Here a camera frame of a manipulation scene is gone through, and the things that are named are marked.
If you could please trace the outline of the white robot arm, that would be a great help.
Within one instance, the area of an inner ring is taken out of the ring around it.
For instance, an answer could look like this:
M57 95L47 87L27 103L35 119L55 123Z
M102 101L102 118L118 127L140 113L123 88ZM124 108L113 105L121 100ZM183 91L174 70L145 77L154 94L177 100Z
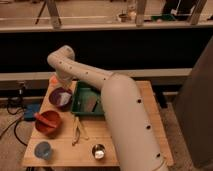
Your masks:
M75 77L101 91L102 108L121 171L169 171L143 98L129 76L75 61L67 45L50 53L48 64L67 87Z

